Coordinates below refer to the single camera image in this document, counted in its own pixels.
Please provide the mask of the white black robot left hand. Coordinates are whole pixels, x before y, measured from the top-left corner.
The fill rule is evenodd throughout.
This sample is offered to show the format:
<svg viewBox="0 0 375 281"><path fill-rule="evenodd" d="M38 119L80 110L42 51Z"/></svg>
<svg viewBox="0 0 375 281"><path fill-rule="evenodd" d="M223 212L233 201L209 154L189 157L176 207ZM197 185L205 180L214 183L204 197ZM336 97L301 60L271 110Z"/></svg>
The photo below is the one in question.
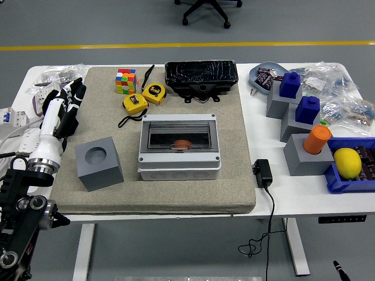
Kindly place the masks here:
<svg viewBox="0 0 375 281"><path fill-rule="evenodd" d="M66 138L73 135L79 124L76 116L86 93L81 77L61 90L53 90L43 104L44 120L40 127L39 145L29 156L29 165L60 164L66 148Z"/></svg>

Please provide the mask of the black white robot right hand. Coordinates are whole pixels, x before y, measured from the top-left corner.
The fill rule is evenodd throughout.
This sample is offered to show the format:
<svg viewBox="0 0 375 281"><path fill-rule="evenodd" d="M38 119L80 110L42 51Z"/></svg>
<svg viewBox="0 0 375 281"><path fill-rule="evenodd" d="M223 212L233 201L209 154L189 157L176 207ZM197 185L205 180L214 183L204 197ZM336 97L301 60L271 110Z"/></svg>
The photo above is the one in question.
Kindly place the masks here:
<svg viewBox="0 0 375 281"><path fill-rule="evenodd" d="M333 261L334 267L337 270L341 281L351 281L350 277L346 274L346 272L343 270L343 268L340 266L338 261Z"/></svg>

